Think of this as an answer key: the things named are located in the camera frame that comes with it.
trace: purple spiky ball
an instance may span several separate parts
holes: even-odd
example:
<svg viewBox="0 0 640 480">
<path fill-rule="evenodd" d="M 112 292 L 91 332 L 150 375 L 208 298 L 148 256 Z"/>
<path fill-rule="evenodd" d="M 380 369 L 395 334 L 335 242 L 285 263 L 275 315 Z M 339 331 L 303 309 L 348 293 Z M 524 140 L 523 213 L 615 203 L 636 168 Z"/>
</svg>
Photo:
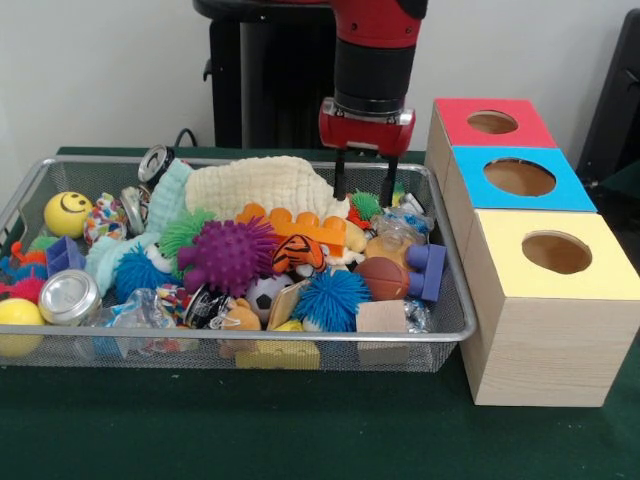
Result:
<svg viewBox="0 0 640 480">
<path fill-rule="evenodd" d="M 193 247 L 178 252 L 178 268 L 193 270 L 184 276 L 184 286 L 194 293 L 209 284 L 219 290 L 241 297 L 252 280 L 260 275 L 272 275 L 271 256 L 278 243 L 271 224 L 252 218 L 247 224 L 210 221 L 193 239 Z"/>
</svg>

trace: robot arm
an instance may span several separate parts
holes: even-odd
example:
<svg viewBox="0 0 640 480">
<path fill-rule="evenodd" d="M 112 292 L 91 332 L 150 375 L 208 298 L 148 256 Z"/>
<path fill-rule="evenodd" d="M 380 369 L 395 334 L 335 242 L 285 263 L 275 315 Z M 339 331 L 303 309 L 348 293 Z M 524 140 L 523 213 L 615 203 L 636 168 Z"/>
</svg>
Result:
<svg viewBox="0 0 640 480">
<path fill-rule="evenodd" d="M 344 199 L 344 152 L 376 151 L 389 161 L 380 201 L 391 204 L 398 159 L 415 125 L 404 108 L 428 0 L 330 0 L 336 17 L 335 92 L 320 111 L 320 137 L 336 148 L 334 196 Z"/>
</svg>

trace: blue spiky ball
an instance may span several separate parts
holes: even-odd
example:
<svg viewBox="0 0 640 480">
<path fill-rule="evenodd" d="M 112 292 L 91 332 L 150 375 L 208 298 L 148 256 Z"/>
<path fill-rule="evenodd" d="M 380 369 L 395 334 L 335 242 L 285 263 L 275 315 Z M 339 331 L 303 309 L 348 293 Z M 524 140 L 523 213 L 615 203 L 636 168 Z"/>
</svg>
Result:
<svg viewBox="0 0 640 480">
<path fill-rule="evenodd" d="M 355 332 L 358 305 L 371 300 L 371 292 L 357 273 L 344 270 L 320 273 L 300 295 L 292 318 L 305 330 Z"/>
<path fill-rule="evenodd" d="M 120 303 L 126 302 L 136 288 L 155 290 L 165 283 L 176 285 L 181 282 L 154 267 L 139 243 L 122 256 L 116 268 L 116 297 Z"/>
</svg>

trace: basketball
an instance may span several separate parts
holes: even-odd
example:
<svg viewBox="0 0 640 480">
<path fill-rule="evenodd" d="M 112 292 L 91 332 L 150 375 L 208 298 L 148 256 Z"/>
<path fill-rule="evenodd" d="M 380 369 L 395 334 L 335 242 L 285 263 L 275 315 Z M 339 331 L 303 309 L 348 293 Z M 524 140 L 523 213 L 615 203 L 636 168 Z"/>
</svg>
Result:
<svg viewBox="0 0 640 480">
<path fill-rule="evenodd" d="M 362 275 L 376 302 L 400 300 L 406 297 L 409 290 L 409 274 L 388 258 L 368 258 L 354 272 Z"/>
</svg>

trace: light blue cloth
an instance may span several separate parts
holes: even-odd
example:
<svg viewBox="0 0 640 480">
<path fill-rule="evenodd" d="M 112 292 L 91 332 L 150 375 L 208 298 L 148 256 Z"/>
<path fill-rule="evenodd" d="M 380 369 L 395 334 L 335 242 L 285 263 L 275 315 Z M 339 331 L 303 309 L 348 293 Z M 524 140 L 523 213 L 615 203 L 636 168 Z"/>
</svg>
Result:
<svg viewBox="0 0 640 480">
<path fill-rule="evenodd" d="M 142 235 L 126 241 L 102 237 L 91 247 L 84 269 L 96 280 L 100 295 L 104 296 L 113 285 L 115 270 L 125 253 L 138 243 L 143 248 L 156 243 L 167 225 L 186 211 L 185 185 L 192 171 L 189 165 L 176 160 L 160 178 L 151 195 L 147 229 Z"/>
</svg>

